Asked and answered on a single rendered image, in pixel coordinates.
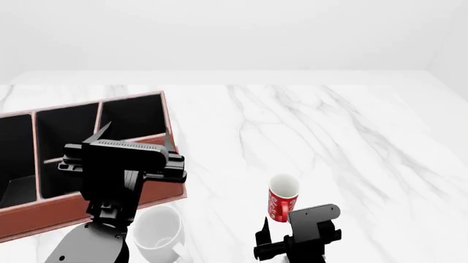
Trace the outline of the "red mug with white print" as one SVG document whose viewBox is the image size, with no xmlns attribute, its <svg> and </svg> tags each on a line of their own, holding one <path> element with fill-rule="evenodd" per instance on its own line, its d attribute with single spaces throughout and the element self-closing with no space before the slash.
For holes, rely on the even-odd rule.
<svg viewBox="0 0 468 263">
<path fill-rule="evenodd" d="M 268 215 L 275 221 L 285 223 L 297 202 L 300 191 L 298 179 L 292 175 L 275 175 L 270 179 L 268 190 Z"/>
</svg>

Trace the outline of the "red-brown compartment caddy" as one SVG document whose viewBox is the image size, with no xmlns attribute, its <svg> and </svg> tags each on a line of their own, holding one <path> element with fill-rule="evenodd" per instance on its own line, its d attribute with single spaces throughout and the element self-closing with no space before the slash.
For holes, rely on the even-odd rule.
<svg viewBox="0 0 468 263">
<path fill-rule="evenodd" d="M 0 113 L 0 243 L 84 221 L 82 181 L 58 170 L 66 144 L 108 122 L 109 140 L 164 144 L 170 118 L 161 91 L 61 107 Z M 184 183 L 146 181 L 139 208 L 183 199 Z"/>
</svg>

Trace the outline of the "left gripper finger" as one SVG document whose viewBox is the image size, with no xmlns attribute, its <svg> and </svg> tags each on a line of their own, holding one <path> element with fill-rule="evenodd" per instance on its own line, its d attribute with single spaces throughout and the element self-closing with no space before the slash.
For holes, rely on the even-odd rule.
<svg viewBox="0 0 468 263">
<path fill-rule="evenodd" d="M 89 138 L 83 141 L 83 144 L 91 144 L 97 140 L 105 139 L 106 136 L 110 133 L 112 122 L 108 122 L 105 126 L 103 126 L 97 133 L 91 135 Z"/>
<path fill-rule="evenodd" d="M 171 139 L 171 133 L 169 129 L 165 129 L 165 148 L 167 148 L 169 152 L 178 152 L 177 147 L 173 145 L 173 140 Z"/>
</svg>

